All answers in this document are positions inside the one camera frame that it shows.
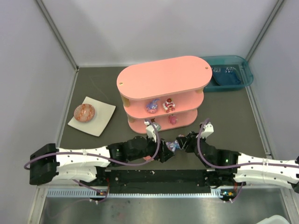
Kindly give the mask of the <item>pink doll green bow toy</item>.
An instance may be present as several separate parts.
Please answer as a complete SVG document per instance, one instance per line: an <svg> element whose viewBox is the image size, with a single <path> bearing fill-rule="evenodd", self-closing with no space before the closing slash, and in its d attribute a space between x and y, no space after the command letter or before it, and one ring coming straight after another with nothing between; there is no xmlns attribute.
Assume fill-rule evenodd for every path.
<svg viewBox="0 0 299 224"><path fill-rule="evenodd" d="M153 160L151 156L143 157L143 159L144 159L145 161L152 161L152 160Z"/></svg>

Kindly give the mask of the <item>red strawberry cake toy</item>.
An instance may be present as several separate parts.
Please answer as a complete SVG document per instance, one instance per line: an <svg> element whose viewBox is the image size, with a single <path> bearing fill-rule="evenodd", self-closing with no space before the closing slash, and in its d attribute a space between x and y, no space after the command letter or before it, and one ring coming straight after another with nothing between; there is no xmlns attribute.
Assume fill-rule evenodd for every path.
<svg viewBox="0 0 299 224"><path fill-rule="evenodd" d="M175 110L175 103L171 98L168 98L164 103L163 103L163 108L166 113L172 112Z"/></svg>

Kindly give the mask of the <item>purple bunny head toy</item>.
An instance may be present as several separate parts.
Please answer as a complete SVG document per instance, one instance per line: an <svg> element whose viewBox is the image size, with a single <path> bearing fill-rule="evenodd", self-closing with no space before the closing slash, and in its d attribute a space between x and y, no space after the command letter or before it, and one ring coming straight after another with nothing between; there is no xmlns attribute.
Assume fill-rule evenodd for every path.
<svg viewBox="0 0 299 224"><path fill-rule="evenodd" d="M156 113L157 110L158 110L158 101L159 99L156 98L154 100L152 100L151 102L149 102L147 105L146 105L146 111L148 113Z"/></svg>

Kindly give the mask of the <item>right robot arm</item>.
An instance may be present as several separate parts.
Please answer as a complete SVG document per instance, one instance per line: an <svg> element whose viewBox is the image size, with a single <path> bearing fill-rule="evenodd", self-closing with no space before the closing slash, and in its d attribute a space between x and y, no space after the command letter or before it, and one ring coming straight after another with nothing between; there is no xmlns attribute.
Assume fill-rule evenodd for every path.
<svg viewBox="0 0 299 224"><path fill-rule="evenodd" d="M206 142L213 131L190 132L176 140L187 153L195 153L214 175L236 183L272 184L299 192L299 160L272 160L244 153L217 149Z"/></svg>

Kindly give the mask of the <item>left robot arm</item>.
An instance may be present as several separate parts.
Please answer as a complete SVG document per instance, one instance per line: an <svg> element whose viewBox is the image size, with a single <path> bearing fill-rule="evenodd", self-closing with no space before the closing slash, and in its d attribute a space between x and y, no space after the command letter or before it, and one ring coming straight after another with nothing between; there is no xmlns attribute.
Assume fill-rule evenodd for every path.
<svg viewBox="0 0 299 224"><path fill-rule="evenodd" d="M93 149L64 149L50 143L30 156L30 185L43 185L58 180L76 180L89 186L107 181L108 168L126 166L138 159L161 163L174 156L165 140L136 136L128 141Z"/></svg>

